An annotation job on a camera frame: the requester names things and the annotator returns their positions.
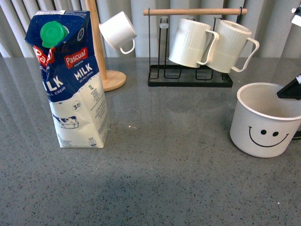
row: wooden stand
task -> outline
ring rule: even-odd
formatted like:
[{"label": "wooden stand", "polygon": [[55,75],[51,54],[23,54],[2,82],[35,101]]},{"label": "wooden stand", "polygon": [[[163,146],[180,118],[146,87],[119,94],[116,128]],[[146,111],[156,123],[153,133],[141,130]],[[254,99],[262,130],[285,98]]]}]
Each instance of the wooden stand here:
[{"label": "wooden stand", "polygon": [[99,67],[100,75],[103,81],[105,92],[120,88],[126,83],[127,77],[124,73],[118,71],[107,71],[103,57],[103,46],[101,42],[100,31],[98,28],[99,19],[95,0],[85,0],[87,10],[90,11],[94,52]]}]

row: black rack base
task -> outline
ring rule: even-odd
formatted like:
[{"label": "black rack base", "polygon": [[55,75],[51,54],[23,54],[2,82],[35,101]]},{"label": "black rack base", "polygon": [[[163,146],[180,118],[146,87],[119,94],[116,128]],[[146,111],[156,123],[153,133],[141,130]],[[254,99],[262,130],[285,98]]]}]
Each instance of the black rack base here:
[{"label": "black rack base", "polygon": [[149,87],[220,87],[231,88],[233,81],[226,73],[207,66],[190,68],[180,65],[151,65]]}]

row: wooden base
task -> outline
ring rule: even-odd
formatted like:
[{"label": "wooden base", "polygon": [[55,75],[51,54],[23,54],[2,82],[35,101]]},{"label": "wooden base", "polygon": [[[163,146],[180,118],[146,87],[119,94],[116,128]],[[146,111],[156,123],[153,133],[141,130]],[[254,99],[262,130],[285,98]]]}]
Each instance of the wooden base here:
[{"label": "wooden base", "polygon": [[124,73],[107,70],[107,79],[103,80],[103,89],[105,92],[118,89],[126,83],[126,80]]}]

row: cup rim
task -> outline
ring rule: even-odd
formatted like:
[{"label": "cup rim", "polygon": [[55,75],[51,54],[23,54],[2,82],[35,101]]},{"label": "cup rim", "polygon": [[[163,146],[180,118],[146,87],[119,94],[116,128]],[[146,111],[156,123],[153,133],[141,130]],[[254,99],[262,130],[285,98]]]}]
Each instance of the cup rim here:
[{"label": "cup rim", "polygon": [[247,29],[243,25],[240,25],[238,23],[232,22],[230,20],[221,20],[220,23],[225,24],[228,28],[231,28],[231,29],[233,29],[233,30],[235,30],[237,32],[242,32],[242,33],[245,33],[245,34],[252,33],[249,29]]},{"label": "cup rim", "polygon": [[241,97],[240,97],[240,94],[243,90],[245,90],[246,88],[248,87],[251,87],[251,86],[274,86],[274,87],[278,87],[279,90],[281,88],[283,88],[283,86],[281,85],[278,85],[278,84],[273,84],[273,83],[267,83],[267,82],[256,82],[256,83],[250,83],[250,84],[247,84],[247,85],[244,85],[242,86],[238,91],[237,91],[237,99],[238,101],[241,103],[241,105],[246,108],[247,110],[251,111],[252,113],[256,114],[256,115],[259,115],[261,117],[264,117],[264,118],[267,118],[267,119],[273,119],[273,120],[277,120],[277,121],[295,121],[295,120],[299,120],[301,119],[301,115],[300,116],[296,116],[296,117],[276,117],[276,116],[271,116],[271,115],[267,115],[267,114],[263,114],[261,112],[258,112],[252,108],[250,108],[248,105],[246,105]]},{"label": "cup rim", "polygon": [[205,23],[202,23],[202,22],[199,22],[199,21],[195,21],[195,20],[189,20],[189,19],[185,19],[185,18],[183,18],[183,19],[181,19],[182,21],[189,21],[190,23],[194,23],[194,24],[199,24],[199,25],[203,25],[203,26],[208,26],[209,28],[209,30],[211,29],[211,26],[210,25],[208,25],[208,24],[205,24]]}]

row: mug handle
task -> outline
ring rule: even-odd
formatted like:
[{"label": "mug handle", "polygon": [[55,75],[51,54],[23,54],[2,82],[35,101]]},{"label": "mug handle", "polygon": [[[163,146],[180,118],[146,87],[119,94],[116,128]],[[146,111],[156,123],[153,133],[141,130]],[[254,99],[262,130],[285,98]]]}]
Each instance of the mug handle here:
[{"label": "mug handle", "polygon": [[206,32],[212,33],[214,35],[214,39],[213,39],[213,41],[211,43],[211,46],[210,46],[210,49],[208,51],[207,60],[205,62],[201,62],[201,61],[197,62],[197,64],[199,64],[199,65],[205,65],[205,64],[211,62],[216,43],[220,38],[220,36],[217,32],[213,32],[213,31],[210,31],[210,30],[206,30]]},{"label": "mug handle", "polygon": [[247,41],[250,41],[250,42],[253,42],[253,44],[255,45],[255,49],[253,50],[253,52],[250,54],[250,56],[248,57],[248,59],[246,60],[245,62],[245,65],[244,67],[240,70],[238,69],[237,67],[233,66],[231,67],[232,70],[236,71],[236,72],[242,72],[243,70],[246,69],[246,67],[248,66],[249,64],[249,61],[251,60],[252,56],[254,55],[254,53],[258,50],[259,48],[259,42],[256,41],[255,39],[252,39],[252,38],[247,38]]},{"label": "mug handle", "polygon": [[135,49],[135,39],[133,39],[133,47],[130,51],[128,52],[125,52],[123,51],[122,47],[120,47],[120,51],[123,53],[123,54],[129,54],[130,52],[132,52],[133,50]]}]

